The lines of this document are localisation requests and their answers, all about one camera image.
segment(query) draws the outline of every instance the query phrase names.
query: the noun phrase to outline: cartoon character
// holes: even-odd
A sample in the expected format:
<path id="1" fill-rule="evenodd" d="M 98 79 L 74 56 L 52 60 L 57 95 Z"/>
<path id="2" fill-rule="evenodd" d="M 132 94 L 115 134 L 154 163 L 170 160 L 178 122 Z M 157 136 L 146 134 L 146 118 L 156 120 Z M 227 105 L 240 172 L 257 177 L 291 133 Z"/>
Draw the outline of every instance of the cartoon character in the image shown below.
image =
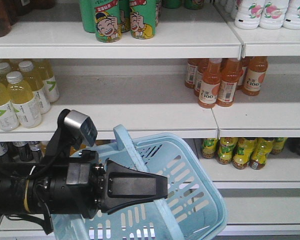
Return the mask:
<path id="1" fill-rule="evenodd" d="M 139 15 L 138 12 L 130 14 L 130 26 L 132 36 L 137 39 L 150 39 L 154 36 L 153 28 L 144 23 L 144 17 Z"/>
<path id="2" fill-rule="evenodd" d="M 116 16 L 109 16 L 105 11 L 95 15 L 96 29 L 101 37 L 106 36 L 107 42 L 114 42 L 120 39 L 121 31 Z"/>
<path id="3" fill-rule="evenodd" d="M 120 10 L 121 32 L 125 33 L 130 30 L 130 20 L 125 17 L 125 11 Z"/>

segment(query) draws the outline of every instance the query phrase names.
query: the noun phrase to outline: yellow drink bottle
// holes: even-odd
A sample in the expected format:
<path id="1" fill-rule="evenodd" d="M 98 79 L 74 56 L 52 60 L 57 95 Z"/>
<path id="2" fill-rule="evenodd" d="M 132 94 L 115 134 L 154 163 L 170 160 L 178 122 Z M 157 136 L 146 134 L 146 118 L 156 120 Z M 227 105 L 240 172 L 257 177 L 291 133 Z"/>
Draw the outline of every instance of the yellow drink bottle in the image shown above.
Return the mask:
<path id="1" fill-rule="evenodd" d="M 19 63 L 21 63 L 23 61 L 24 61 L 23 58 L 10 58 L 9 62 L 10 62 L 10 66 L 11 66 L 12 71 L 20 71 Z"/>
<path id="2" fill-rule="evenodd" d="M 19 121 L 12 107 L 7 88 L 0 82 L 0 129 L 9 131 L 18 126 Z"/>
<path id="3" fill-rule="evenodd" d="M 217 138 L 204 138 L 202 140 L 201 152 L 205 159 L 212 159 L 215 156 L 218 141 Z"/>
<path id="4" fill-rule="evenodd" d="M 276 137 L 273 142 L 273 148 L 271 154 L 277 155 L 282 152 L 285 147 L 285 143 L 288 140 L 287 137 Z"/>
<path id="5" fill-rule="evenodd" d="M 232 161 L 233 150 L 238 142 L 237 137 L 221 137 L 220 146 L 217 151 L 216 160 L 220 164 L 229 164 Z"/>
<path id="6" fill-rule="evenodd" d="M 60 93 L 50 62 L 43 58 L 36 58 L 32 60 L 40 73 L 49 102 L 53 103 L 57 101 L 60 97 Z"/>
<path id="7" fill-rule="evenodd" d="M 232 161 L 233 166 L 240 170 L 245 169 L 256 145 L 256 137 L 240 137 L 237 144 L 237 150 Z"/>
<path id="8" fill-rule="evenodd" d="M 45 94 L 44 83 L 41 76 L 31 61 L 22 61 L 19 63 L 19 69 L 22 72 L 23 79 L 30 85 L 33 95 L 39 104 L 41 114 L 47 113 L 51 109 L 50 102 Z"/>
<path id="9" fill-rule="evenodd" d="M 7 91 L 19 122 L 27 129 L 38 126 L 42 116 L 30 85 L 19 71 L 8 73 L 6 78 L 9 82 Z"/>
<path id="10" fill-rule="evenodd" d="M 5 87 L 8 86 L 6 75 L 11 72 L 11 66 L 7 62 L 0 62 L 0 83 Z"/>
<path id="11" fill-rule="evenodd" d="M 249 162 L 252 169 L 259 170 L 266 165 L 267 157 L 272 151 L 274 141 L 273 137 L 258 137 L 258 142 Z"/>

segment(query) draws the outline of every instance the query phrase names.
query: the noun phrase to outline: orange juice bottle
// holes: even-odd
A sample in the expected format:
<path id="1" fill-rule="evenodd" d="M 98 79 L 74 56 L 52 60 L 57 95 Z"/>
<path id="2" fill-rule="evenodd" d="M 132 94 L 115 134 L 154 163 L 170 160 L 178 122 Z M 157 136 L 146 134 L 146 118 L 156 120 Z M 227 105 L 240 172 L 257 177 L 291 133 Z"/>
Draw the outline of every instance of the orange juice bottle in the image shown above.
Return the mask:
<path id="1" fill-rule="evenodd" d="M 199 62 L 198 69 L 196 71 L 195 83 L 194 83 L 194 95 L 199 97 L 201 83 L 204 77 L 204 72 L 208 68 L 209 58 L 202 58 Z"/>
<path id="2" fill-rule="evenodd" d="M 198 65 L 201 58 L 189 58 L 188 59 L 188 65 L 186 69 L 186 77 L 184 80 L 184 85 L 187 88 L 194 89 L 195 88 L 195 79 L 196 79 L 196 73 L 198 69 Z"/>
<path id="3" fill-rule="evenodd" d="M 198 104 L 206 109 L 215 106 L 221 81 L 222 58 L 210 58 L 208 67 L 203 75 Z"/>
<path id="4" fill-rule="evenodd" d="M 241 63 L 236 58 L 228 58 L 221 72 L 221 83 L 216 104 L 230 107 L 234 103 L 234 95 L 240 76 Z"/>
<path id="5" fill-rule="evenodd" d="M 222 58 L 221 67 L 220 67 L 221 72 L 226 67 L 227 61 L 228 61 L 228 58 Z"/>
<path id="6" fill-rule="evenodd" d="M 249 56 L 243 57 L 241 59 L 242 69 L 241 69 L 241 72 L 240 72 L 240 77 L 239 77 L 238 84 L 236 85 L 237 90 L 242 89 L 242 87 L 244 85 L 244 81 L 245 81 L 245 78 L 246 78 L 246 75 L 247 75 L 247 72 L 248 72 L 249 63 L 250 63 L 250 57 Z"/>
<path id="7" fill-rule="evenodd" d="M 248 96 L 257 96 L 260 93 L 261 84 L 263 83 L 268 61 L 266 56 L 255 56 L 249 63 L 242 92 Z"/>

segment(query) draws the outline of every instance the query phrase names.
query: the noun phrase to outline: light blue shopping basket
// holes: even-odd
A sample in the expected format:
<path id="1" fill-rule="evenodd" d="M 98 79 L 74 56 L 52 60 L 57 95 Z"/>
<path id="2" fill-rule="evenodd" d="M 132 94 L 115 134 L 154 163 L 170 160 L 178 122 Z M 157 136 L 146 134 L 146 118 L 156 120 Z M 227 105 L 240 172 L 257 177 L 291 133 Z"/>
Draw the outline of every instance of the light blue shopping basket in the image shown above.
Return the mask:
<path id="1" fill-rule="evenodd" d="M 132 140 L 119 125 L 116 143 L 90 148 L 101 163 L 168 177 L 168 198 L 137 204 L 94 219 L 54 215 L 57 240 L 210 240 L 227 224 L 224 200 L 191 148 L 178 136 L 156 134 Z"/>

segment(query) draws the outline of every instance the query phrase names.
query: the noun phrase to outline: store shelf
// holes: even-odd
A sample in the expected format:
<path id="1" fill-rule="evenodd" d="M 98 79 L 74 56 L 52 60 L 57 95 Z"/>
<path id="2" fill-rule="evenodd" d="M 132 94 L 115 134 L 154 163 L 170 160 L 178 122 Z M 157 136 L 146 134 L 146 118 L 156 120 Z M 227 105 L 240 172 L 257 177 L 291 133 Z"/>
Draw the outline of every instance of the store shelf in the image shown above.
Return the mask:
<path id="1" fill-rule="evenodd" d="M 133 138 L 170 132 L 182 138 L 216 137 L 211 109 L 201 108 L 184 75 L 57 76 L 60 99 L 34 128 L 0 130 L 0 141 L 47 141 L 57 129 L 63 109 L 91 117 L 98 139 L 114 139 L 124 125 Z"/>
<path id="2" fill-rule="evenodd" d="M 220 193 L 229 212 L 228 224 L 220 236 L 300 235 L 300 190 L 222 189 Z M 0 226 L 0 237 L 50 240 L 53 234 L 45 236 L 34 223 L 5 218 Z"/>
<path id="3" fill-rule="evenodd" d="M 127 32 L 117 42 L 97 41 L 84 31 L 76 3 L 33 10 L 0 37 L 0 59 L 239 58 L 240 52 L 240 41 L 210 3 L 201 10 L 163 8 L 156 34 L 147 40 Z"/>
<path id="4" fill-rule="evenodd" d="M 195 148 L 190 143 L 191 148 L 218 189 L 300 189 L 300 156 L 287 146 L 278 155 L 269 154 L 264 168 L 239 170 L 232 164 L 219 164 L 215 158 L 203 158 L 201 139 L 194 142 Z"/>
<path id="5" fill-rule="evenodd" d="M 300 74 L 267 74 L 258 96 L 212 111 L 220 137 L 300 137 Z"/>
<path id="6" fill-rule="evenodd" d="M 228 26 L 242 43 L 242 57 L 245 56 L 300 56 L 300 30 L 281 27 L 277 30 L 257 27 L 244 30 L 234 24 L 230 14 L 224 7 L 215 5 Z"/>

